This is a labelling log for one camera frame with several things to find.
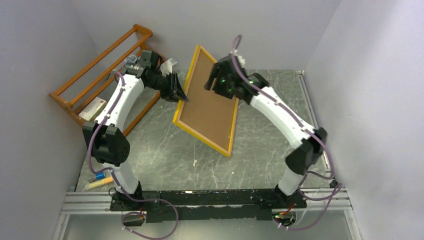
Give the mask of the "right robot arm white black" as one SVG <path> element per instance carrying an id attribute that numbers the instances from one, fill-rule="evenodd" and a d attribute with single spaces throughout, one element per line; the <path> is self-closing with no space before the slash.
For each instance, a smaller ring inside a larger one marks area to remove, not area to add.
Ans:
<path id="1" fill-rule="evenodd" d="M 278 206 L 288 207 L 307 171 L 323 154 L 326 130 L 314 128 L 294 113 L 262 75 L 247 75 L 238 56 L 229 54 L 214 63 L 204 88 L 228 99 L 243 100 L 267 117 L 288 140 L 293 152 L 285 158 L 287 168 L 274 195 Z"/>

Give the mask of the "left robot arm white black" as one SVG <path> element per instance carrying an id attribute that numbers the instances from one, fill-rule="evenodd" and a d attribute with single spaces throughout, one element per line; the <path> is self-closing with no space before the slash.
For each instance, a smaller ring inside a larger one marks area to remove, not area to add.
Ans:
<path id="1" fill-rule="evenodd" d="M 123 133 L 125 121 L 145 89 L 158 91 L 160 98 L 169 102 L 188 101 L 173 70 L 177 63 L 176 59 L 165 60 L 151 50 L 143 50 L 140 56 L 128 55 L 122 68 L 110 73 L 117 86 L 105 109 L 82 127 L 89 170 L 97 173 L 92 160 L 101 164 L 102 171 L 111 174 L 117 192 L 124 195 L 123 203 L 130 210 L 142 206 L 143 190 L 127 161 L 131 147 Z"/>

